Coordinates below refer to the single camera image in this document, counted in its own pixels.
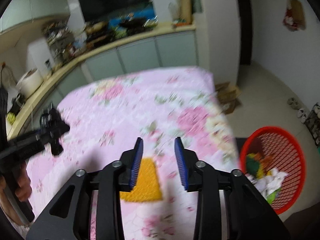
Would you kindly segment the person left hand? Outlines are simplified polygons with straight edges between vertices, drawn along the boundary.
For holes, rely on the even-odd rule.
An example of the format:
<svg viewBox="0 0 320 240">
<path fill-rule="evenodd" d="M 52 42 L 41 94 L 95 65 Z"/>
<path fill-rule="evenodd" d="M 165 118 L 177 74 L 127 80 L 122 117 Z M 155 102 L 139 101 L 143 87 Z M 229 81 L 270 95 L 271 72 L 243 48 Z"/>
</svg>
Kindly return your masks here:
<svg viewBox="0 0 320 240">
<path fill-rule="evenodd" d="M 30 178 L 27 174 L 26 170 L 26 162 L 21 164 L 20 174 L 17 178 L 18 188 L 15 191 L 16 197 L 20 202 L 25 202 L 29 199 L 32 193 Z M 1 176 L 1 203 L 4 204 L 8 202 L 8 198 L 4 193 L 4 189 L 6 187 L 6 182 L 3 176 Z"/>
</svg>

